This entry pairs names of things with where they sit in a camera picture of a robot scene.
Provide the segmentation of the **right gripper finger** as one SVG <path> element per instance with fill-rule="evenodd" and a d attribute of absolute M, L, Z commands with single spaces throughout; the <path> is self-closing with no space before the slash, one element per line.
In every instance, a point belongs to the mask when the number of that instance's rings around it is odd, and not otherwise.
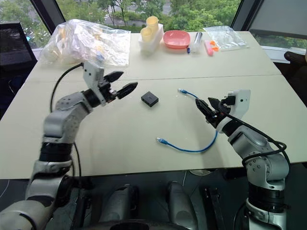
<path fill-rule="evenodd" d="M 211 120 L 213 117 L 213 111 L 208 106 L 208 104 L 199 98 L 195 99 L 196 107 L 201 111 L 201 113 L 205 116 L 206 120 Z"/>
<path fill-rule="evenodd" d="M 214 108 L 215 111 L 219 110 L 219 103 L 220 100 L 217 98 L 208 97 L 209 103 L 211 104 L 212 108 Z"/>

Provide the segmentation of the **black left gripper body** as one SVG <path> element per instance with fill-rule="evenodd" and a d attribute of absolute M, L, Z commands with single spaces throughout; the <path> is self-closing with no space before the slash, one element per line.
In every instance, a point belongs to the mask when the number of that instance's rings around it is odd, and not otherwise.
<path fill-rule="evenodd" d="M 111 88 L 111 83 L 103 80 L 98 83 L 98 89 L 107 103 L 116 99 L 118 92 Z"/>

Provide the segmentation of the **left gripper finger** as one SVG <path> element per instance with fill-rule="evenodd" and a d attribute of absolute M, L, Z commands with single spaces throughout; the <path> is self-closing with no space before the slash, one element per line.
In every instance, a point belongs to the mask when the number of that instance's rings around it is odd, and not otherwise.
<path fill-rule="evenodd" d="M 106 80 L 109 83 L 117 81 L 122 75 L 123 71 L 113 71 L 107 75 L 104 76 L 104 80 Z"/>
<path fill-rule="evenodd" d="M 131 82 L 127 85 L 125 85 L 122 89 L 117 91 L 117 97 L 118 98 L 124 98 L 127 95 L 129 95 L 131 92 L 134 91 L 134 89 L 137 87 L 138 83 L 137 82 Z"/>

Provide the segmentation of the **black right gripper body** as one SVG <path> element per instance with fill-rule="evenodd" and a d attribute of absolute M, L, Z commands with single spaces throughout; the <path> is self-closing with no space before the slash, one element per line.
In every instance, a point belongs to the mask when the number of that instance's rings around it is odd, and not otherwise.
<path fill-rule="evenodd" d="M 235 122 L 226 116 L 230 112 L 229 108 L 219 108 L 218 111 L 213 109 L 213 117 L 211 120 L 207 120 L 207 123 L 213 127 L 235 127 Z"/>

